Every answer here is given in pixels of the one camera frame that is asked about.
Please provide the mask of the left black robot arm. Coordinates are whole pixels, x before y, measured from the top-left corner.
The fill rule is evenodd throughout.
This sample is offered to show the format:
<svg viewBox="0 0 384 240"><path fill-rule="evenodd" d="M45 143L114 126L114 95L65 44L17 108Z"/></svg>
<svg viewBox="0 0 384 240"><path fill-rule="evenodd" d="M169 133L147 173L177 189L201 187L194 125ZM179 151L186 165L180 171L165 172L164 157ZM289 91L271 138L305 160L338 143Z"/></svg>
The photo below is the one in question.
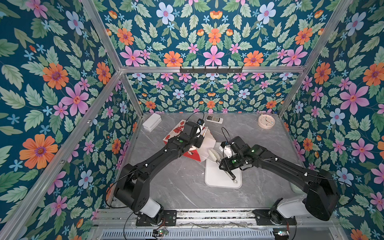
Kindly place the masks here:
<svg viewBox="0 0 384 240"><path fill-rule="evenodd" d="M116 182L114 197L131 209L134 213L142 213L153 221L160 221L164 215L164 207L150 197L152 179L172 161L187 153L191 147L202 145L205 121L187 120L182 131L168 139L165 146L136 165L123 167Z"/></svg>

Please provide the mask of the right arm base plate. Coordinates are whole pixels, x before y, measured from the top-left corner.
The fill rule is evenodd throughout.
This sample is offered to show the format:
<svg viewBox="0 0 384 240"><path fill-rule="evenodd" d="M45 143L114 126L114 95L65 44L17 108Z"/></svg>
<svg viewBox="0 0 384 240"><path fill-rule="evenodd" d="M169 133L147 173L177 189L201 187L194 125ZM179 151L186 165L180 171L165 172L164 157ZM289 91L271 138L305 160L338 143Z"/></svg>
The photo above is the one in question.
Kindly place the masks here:
<svg viewBox="0 0 384 240"><path fill-rule="evenodd" d="M267 225L296 226L297 225L297 221L295 218L293 218L293 217L284 218L277 211L270 211L267 209L255 209L252 211L252 213L255 215L256 222L259 226L267 226Z"/></svg>

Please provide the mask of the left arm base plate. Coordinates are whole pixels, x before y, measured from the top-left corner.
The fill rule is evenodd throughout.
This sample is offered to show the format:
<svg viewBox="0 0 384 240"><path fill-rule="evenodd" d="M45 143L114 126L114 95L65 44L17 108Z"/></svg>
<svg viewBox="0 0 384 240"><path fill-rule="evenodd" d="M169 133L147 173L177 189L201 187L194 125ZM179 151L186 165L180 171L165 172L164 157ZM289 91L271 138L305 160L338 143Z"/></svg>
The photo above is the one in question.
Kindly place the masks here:
<svg viewBox="0 0 384 240"><path fill-rule="evenodd" d="M177 215L178 215L178 212L176 210L163 210L163 209L161 209L154 218L150 218L149 216L143 213L139 213L139 215L137 216L136 226L137 227L160 227L160 226L173 227L176 225Z"/></svg>

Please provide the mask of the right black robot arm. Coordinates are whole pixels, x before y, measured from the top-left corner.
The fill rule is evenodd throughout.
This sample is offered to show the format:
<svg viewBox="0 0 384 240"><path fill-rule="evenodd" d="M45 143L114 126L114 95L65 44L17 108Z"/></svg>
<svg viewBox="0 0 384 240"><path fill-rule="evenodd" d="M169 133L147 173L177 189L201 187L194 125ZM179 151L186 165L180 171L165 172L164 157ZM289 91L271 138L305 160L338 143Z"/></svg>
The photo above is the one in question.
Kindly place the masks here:
<svg viewBox="0 0 384 240"><path fill-rule="evenodd" d="M307 215L321 221L330 220L341 195L328 171L305 169L263 146L250 147L240 137L222 142L219 150L223 153L219 169L226 172L232 180L236 179L233 170L244 171L255 167L285 179L303 192L294 198L280 198L275 201L265 216L273 224L280 225L288 218Z"/></svg>

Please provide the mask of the red white paper bag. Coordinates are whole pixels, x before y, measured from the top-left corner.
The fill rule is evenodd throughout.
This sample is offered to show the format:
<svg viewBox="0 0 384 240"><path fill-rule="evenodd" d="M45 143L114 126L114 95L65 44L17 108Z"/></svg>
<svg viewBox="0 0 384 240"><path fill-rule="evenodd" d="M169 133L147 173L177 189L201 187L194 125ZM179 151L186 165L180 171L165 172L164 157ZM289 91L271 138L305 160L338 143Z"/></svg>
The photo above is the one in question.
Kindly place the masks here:
<svg viewBox="0 0 384 240"><path fill-rule="evenodd" d="M197 162L203 162L210 157L209 150L214 149L218 143L208 127L199 126L197 123L187 123L180 120L178 124L163 138L165 144L176 137L176 144L189 146L183 151L183 156Z"/></svg>

